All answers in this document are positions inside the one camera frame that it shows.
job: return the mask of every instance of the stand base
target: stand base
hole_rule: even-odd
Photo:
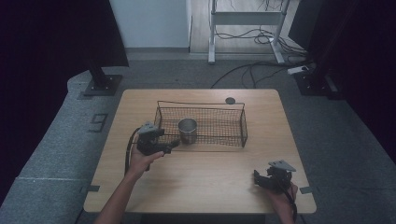
[[[320,87],[311,86],[311,80],[313,80],[312,74],[295,74],[294,79],[296,79],[297,86],[300,89],[301,95],[309,96],[327,96],[329,95],[329,87],[323,85]]]
[[[329,75],[324,77],[324,84],[319,87],[312,86],[311,80],[314,78],[312,74],[297,73],[294,74],[294,78],[301,95],[327,96],[330,100],[344,100],[343,94],[337,89]]]
[[[98,87],[95,85],[94,81],[91,80],[88,84],[87,89],[83,92],[84,96],[113,96],[120,82],[122,80],[122,75],[106,75],[106,86]]]
[[[271,42],[271,48],[273,49],[273,52],[275,54],[277,63],[279,63],[279,64],[285,63],[285,60],[283,59],[282,53],[280,52],[279,43],[276,43],[276,45],[275,45],[273,38],[269,38],[269,40]]]
[[[215,63],[215,39],[213,39],[213,43],[210,43],[210,39],[209,39],[209,59],[208,62],[210,64],[214,64]]]

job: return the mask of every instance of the gray carpet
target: gray carpet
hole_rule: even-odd
[[[84,98],[88,72],[71,78],[69,93],[47,134],[16,178],[0,210],[1,223],[92,223],[81,211],[122,92],[127,89],[208,89],[231,69],[256,61],[133,60],[131,68],[106,68],[121,74],[115,96]],[[278,67],[256,67],[255,79]],[[244,70],[215,88],[252,88]],[[302,96],[293,77],[282,71],[257,84],[276,89],[318,206],[297,223],[396,223],[396,166],[345,101]],[[101,132],[95,114],[108,114]],[[266,223],[278,223],[267,216]],[[139,223],[127,214],[124,223]]]

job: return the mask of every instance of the black wire basket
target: black wire basket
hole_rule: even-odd
[[[180,138],[178,123],[182,119],[197,122],[195,144],[219,144],[244,147],[248,140],[245,104],[196,104],[158,101],[154,124],[165,129],[160,143]]]

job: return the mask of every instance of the metal cup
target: metal cup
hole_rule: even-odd
[[[197,121],[195,119],[181,119],[177,127],[183,144],[195,143],[197,139]]]

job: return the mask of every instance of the black stand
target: black stand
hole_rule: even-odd
[[[113,96],[120,82],[122,75],[105,75],[102,68],[91,59],[87,59],[92,80],[87,89],[83,92],[84,96]]]
[[[341,20],[341,22],[339,22],[332,33],[332,38],[323,50],[323,54],[319,60],[320,63],[317,64],[317,67],[314,69],[314,71],[310,74],[294,75],[301,95],[329,96],[330,98],[338,98],[341,94],[335,88],[332,78],[328,74],[330,67],[330,57],[338,38],[346,28],[347,23],[352,17],[358,3],[359,0],[354,0],[352,3],[350,3],[344,18]]]

